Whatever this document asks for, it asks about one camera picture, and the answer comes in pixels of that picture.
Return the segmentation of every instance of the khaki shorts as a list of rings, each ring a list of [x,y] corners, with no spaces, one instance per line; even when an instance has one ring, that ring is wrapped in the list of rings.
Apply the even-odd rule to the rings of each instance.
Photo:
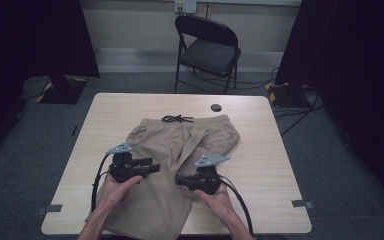
[[[142,120],[126,142],[133,149],[133,159],[152,157],[153,164],[161,164],[160,172],[129,190],[104,229],[139,239],[176,239],[190,212],[193,193],[176,185],[175,175],[195,174],[194,164],[202,155],[225,156],[239,138],[226,115],[193,119],[193,123]]]

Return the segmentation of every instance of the drawstring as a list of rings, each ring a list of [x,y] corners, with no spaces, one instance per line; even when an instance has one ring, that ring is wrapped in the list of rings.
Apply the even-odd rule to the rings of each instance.
[[[163,117],[161,120],[163,122],[174,122],[174,121],[178,121],[180,123],[182,121],[193,122],[193,120],[190,120],[190,119],[193,119],[193,117],[182,117],[182,115],[174,117],[174,116],[167,115],[167,116]]]

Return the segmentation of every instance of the pants waistband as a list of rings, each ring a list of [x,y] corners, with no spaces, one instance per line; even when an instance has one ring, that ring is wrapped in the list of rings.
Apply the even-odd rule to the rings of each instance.
[[[193,118],[190,119],[193,122],[163,122],[162,120],[156,120],[156,119],[143,119],[140,123],[142,126],[176,126],[176,125],[201,125],[201,124],[208,124],[208,123],[230,123],[230,119],[227,115],[220,115],[216,117],[210,117],[210,118]]]

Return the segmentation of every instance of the gray carpet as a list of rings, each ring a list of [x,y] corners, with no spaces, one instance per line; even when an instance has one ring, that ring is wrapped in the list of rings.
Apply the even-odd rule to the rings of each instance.
[[[87,84],[77,105],[28,101],[23,116],[0,143],[0,239],[76,239],[45,236],[38,208],[51,203],[79,130],[100,92],[172,93],[174,73],[105,73]],[[189,78],[182,73],[182,78]],[[239,80],[262,82],[271,73],[239,73]],[[32,96],[46,79],[26,81],[24,96]],[[259,84],[242,83],[240,88]],[[221,88],[210,86],[214,92]],[[180,85],[179,93],[207,94]],[[229,89],[234,95],[266,95],[264,88]],[[309,92],[310,99],[315,93]],[[274,109],[280,116],[291,109]],[[280,132],[302,115],[278,118]],[[384,239],[384,189],[371,171],[346,147],[346,139],[325,109],[311,112],[283,136],[313,230],[287,239]],[[282,239],[261,236],[260,239]]]

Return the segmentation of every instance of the chair backrest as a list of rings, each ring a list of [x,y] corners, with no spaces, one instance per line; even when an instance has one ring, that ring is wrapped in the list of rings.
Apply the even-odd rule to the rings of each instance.
[[[224,24],[188,15],[178,16],[175,24],[181,39],[183,39],[183,34],[187,34],[210,42],[238,47],[236,34]]]

